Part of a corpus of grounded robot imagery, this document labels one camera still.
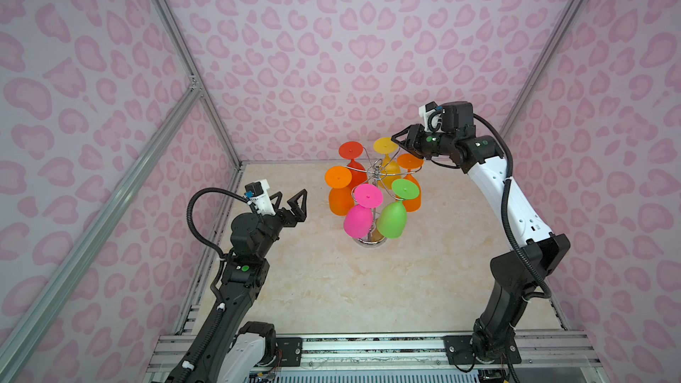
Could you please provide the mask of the yellow wine glass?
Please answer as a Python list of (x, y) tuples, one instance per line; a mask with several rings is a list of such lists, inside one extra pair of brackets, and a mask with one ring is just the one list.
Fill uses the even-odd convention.
[(401, 168), (395, 160), (395, 154), (399, 151), (399, 146), (391, 138), (379, 138), (373, 148), (377, 154), (383, 155), (381, 163), (382, 182), (386, 185), (391, 184), (401, 177)]

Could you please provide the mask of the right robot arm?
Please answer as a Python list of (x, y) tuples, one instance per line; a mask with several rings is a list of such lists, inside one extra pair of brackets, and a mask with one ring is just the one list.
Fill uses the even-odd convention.
[(475, 320), (464, 349), (453, 349), (457, 363), (511, 363), (515, 329), (534, 299), (549, 300), (546, 279), (570, 248), (566, 235), (554, 232), (537, 214), (514, 179), (514, 158), (498, 131), (465, 101), (419, 110), (421, 122), (392, 136), (418, 159), (450, 159), (475, 183), (501, 223), (510, 252), (491, 260), (494, 287)]

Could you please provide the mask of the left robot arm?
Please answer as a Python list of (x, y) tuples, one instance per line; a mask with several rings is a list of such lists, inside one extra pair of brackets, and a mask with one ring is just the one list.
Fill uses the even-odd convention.
[[(193, 221), (193, 209), (206, 194), (221, 194), (248, 206), (231, 226), (232, 246), (228, 251), (204, 237)], [(278, 350), (273, 324), (246, 322), (248, 310), (264, 287), (270, 265), (267, 253), (285, 228), (306, 221), (306, 190), (280, 204), (281, 193), (269, 194), (263, 181), (247, 184), (243, 195), (218, 187), (197, 191), (190, 198), (186, 221), (193, 236), (213, 250), (218, 270), (209, 288), (215, 302), (192, 345), (167, 377), (168, 382), (247, 382), (253, 370), (278, 367)]]

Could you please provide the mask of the green wine glass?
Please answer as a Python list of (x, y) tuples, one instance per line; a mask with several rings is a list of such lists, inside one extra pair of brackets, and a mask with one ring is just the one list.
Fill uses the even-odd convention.
[(381, 215), (376, 223), (379, 233), (387, 239), (400, 238), (407, 223), (408, 213), (397, 193), (400, 182), (404, 182), (404, 180), (398, 179), (393, 182), (392, 191), (395, 194), (395, 200), (381, 211)]

